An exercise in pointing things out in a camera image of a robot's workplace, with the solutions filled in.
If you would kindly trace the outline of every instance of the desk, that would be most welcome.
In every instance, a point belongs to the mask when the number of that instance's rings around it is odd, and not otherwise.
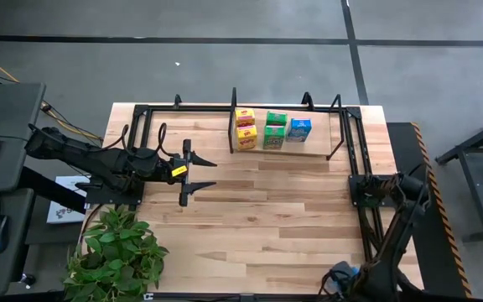
[[[0,85],[0,135],[29,139],[44,98],[44,84]],[[0,138],[0,192],[16,189],[25,161],[25,142]]]
[[[119,138],[122,127],[132,121],[134,105],[113,105],[105,144]],[[361,111],[373,173],[395,173],[382,107]],[[195,193],[185,208],[178,205],[178,185],[146,184],[138,220],[149,222],[158,242],[171,252],[159,292],[316,294],[322,275],[333,264],[363,263],[359,221],[347,185],[351,170],[345,143],[330,161],[230,154],[228,121],[228,112],[153,114],[150,148],[157,145],[159,125],[166,122],[167,151],[180,152],[182,140],[190,138],[199,156],[218,164],[190,167],[192,181],[213,180],[217,185]],[[336,144],[338,117],[330,116],[330,122],[331,143]],[[382,209],[385,226],[393,212]],[[413,242],[400,269],[423,287]]]
[[[21,268],[27,254],[23,240],[27,231],[29,215],[33,209],[34,192],[31,189],[21,189],[2,194],[0,198],[1,212],[10,218],[8,246],[4,252],[0,253],[0,294],[5,294],[8,284],[19,281],[19,277],[22,275]]]
[[[29,139],[28,124],[37,120],[45,88],[44,84],[0,85],[0,135]],[[18,281],[16,276],[22,273],[23,262],[19,260],[24,260],[28,251],[24,241],[34,194],[85,212],[85,199],[81,195],[23,166],[25,144],[19,139],[0,138],[0,195],[3,214],[11,218],[10,242],[0,254],[0,294],[5,293],[9,282]]]

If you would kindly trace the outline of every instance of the orange striped tape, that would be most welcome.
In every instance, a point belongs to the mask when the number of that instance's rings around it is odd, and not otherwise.
[[[456,266],[458,267],[458,274],[461,277],[461,283],[463,284],[465,296],[467,298],[472,298],[473,296],[470,291],[469,281],[467,281],[467,276],[465,275],[463,263],[461,262],[460,251],[458,251],[458,246],[456,245],[456,241],[454,239],[454,233],[452,232],[452,228],[450,227],[449,217],[446,214],[446,210],[444,209],[443,200],[441,199],[441,193],[439,191],[439,187],[437,186],[437,180],[435,179],[435,174],[432,171],[432,166],[429,162],[428,151],[426,150],[426,145],[423,142],[423,135],[420,133],[420,128],[418,127],[418,124],[414,122],[412,122],[411,124],[413,125],[415,133],[417,134],[418,146],[420,147],[420,152],[423,154],[424,163],[426,164],[428,169],[429,182],[435,195],[435,204],[437,205],[439,214],[441,214],[441,219],[444,224],[444,231],[446,232],[446,236],[450,244],[450,250],[454,255],[454,261],[456,262]]]

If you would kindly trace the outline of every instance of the green box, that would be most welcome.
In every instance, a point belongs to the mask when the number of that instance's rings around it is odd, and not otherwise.
[[[288,120],[288,114],[267,112],[266,126],[286,126]]]
[[[266,126],[264,127],[264,149],[280,149],[283,146],[284,134],[286,128],[284,126]]]

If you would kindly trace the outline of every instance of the juice box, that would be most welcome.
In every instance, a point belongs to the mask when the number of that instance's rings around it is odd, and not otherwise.
[[[257,126],[238,127],[238,150],[254,148],[257,145]]]
[[[284,126],[266,126],[264,127],[264,145],[265,149],[280,149],[283,146],[284,134],[286,129]]]
[[[309,136],[312,123],[310,118],[292,118],[288,134],[286,135],[287,142],[304,142]]]
[[[255,112],[252,109],[236,110],[236,127],[252,126],[255,124]]]
[[[267,112],[266,126],[286,126],[287,120],[286,113]]]

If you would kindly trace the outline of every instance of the wooden tabletop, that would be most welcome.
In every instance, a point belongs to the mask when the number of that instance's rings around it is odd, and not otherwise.
[[[131,123],[134,105],[113,104],[105,144],[115,141],[124,124]],[[361,111],[373,173],[395,173],[382,107],[361,107]],[[159,125],[166,122],[168,152],[181,153],[182,140],[190,138],[193,150],[218,166],[190,167],[192,181],[212,180],[217,185],[196,192],[185,208],[178,205],[179,185],[146,184],[138,220],[149,222],[158,242],[171,252],[165,258],[159,290],[150,287],[150,291],[316,294],[333,264],[343,260],[362,264],[359,221],[347,185],[351,171],[345,143],[330,161],[230,154],[228,120],[228,112],[153,114],[150,148],[157,146]],[[334,148],[340,141],[336,115],[330,116],[330,125]],[[352,129],[357,142],[353,123]],[[359,167],[364,173],[361,161]],[[382,209],[385,226],[393,212]],[[423,287],[413,241],[400,269]]]

